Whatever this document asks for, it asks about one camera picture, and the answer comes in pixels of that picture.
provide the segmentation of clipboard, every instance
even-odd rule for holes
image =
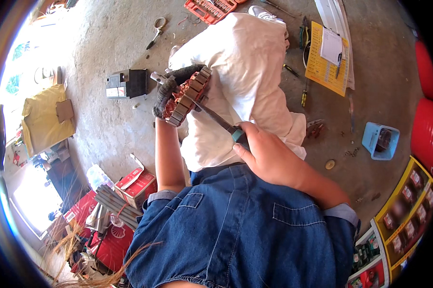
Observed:
[[[320,54],[323,29],[322,25],[311,22],[311,48],[305,76],[344,97],[349,74],[349,43],[345,38],[341,38],[344,57],[341,59],[338,78],[335,78],[338,67],[322,58]]]

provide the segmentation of red barrel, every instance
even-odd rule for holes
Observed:
[[[433,65],[427,47],[421,41],[415,43],[416,63],[421,89],[426,98],[433,100]]]
[[[410,147],[433,177],[433,101],[426,98],[416,107]]]

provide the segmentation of blue plastic basket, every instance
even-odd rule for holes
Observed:
[[[377,152],[375,151],[376,143],[378,142],[380,131],[383,128],[391,130],[391,141],[389,143],[389,147],[385,151]],[[400,131],[398,129],[373,122],[367,122],[363,132],[362,145],[370,152],[373,160],[391,160],[394,156],[394,153],[396,152],[399,135]]]

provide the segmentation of knife handle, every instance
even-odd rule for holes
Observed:
[[[231,135],[234,142],[242,145],[248,152],[250,152],[250,147],[248,146],[247,134],[239,126],[233,126],[236,131]]]

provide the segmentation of car battery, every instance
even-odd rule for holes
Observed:
[[[148,70],[123,70],[114,72],[106,79],[106,97],[130,99],[147,94]]]

